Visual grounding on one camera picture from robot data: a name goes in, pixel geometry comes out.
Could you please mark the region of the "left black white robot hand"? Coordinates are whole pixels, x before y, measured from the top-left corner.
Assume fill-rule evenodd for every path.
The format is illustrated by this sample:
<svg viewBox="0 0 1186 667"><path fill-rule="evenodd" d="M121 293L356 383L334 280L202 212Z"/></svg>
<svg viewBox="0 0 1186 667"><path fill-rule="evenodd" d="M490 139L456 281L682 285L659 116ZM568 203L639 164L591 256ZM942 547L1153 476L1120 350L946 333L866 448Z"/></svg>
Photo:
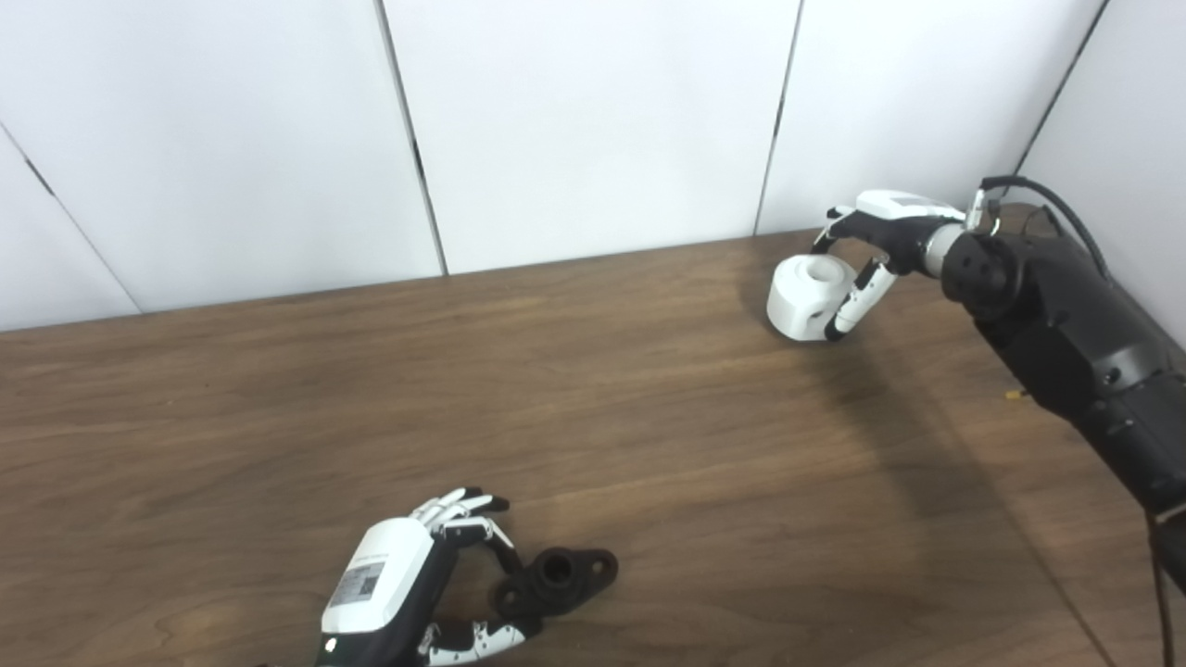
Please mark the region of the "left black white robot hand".
<svg viewBox="0 0 1186 667"><path fill-rule="evenodd" d="M509 506L480 488L457 488L370 527L323 609L314 663L465 666L537 637L546 629L541 618L434 618L464 548L486 545L505 573L523 567L490 517Z"/></svg>

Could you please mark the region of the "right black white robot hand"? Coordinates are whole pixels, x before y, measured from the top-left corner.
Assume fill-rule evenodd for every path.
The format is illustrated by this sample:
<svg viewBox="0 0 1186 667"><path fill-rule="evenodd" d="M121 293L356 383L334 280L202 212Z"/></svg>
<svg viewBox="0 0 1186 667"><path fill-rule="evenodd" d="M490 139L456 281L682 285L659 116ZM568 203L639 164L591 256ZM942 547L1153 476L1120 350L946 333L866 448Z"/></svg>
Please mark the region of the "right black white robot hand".
<svg viewBox="0 0 1186 667"><path fill-rule="evenodd" d="M825 255L839 240L857 240L880 254L852 280L823 325L828 342L843 339L875 307L898 278L914 271L936 278L946 249L965 231L967 214L922 195L892 190L859 193L855 207L833 207L814 240L812 255Z"/></svg>

